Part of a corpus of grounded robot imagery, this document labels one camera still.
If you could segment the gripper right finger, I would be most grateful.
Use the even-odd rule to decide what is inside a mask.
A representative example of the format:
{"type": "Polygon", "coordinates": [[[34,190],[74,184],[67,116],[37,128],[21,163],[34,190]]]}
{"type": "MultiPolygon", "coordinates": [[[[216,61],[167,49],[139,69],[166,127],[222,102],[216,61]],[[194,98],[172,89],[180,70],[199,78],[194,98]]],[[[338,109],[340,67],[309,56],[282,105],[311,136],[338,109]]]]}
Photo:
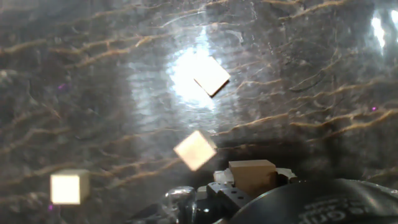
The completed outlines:
{"type": "Polygon", "coordinates": [[[292,172],[291,169],[276,168],[276,172],[276,182],[278,187],[297,182],[297,176],[292,172]]]}

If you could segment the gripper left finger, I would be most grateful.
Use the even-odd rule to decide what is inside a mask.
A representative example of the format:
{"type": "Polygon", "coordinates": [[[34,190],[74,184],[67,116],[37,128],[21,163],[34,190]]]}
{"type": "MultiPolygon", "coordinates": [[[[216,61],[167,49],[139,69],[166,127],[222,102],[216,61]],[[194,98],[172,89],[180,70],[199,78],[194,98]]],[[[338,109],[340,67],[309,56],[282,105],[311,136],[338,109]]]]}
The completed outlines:
{"type": "Polygon", "coordinates": [[[226,223],[252,197],[234,185],[229,169],[215,171],[214,181],[197,189],[197,223],[226,223]]]}

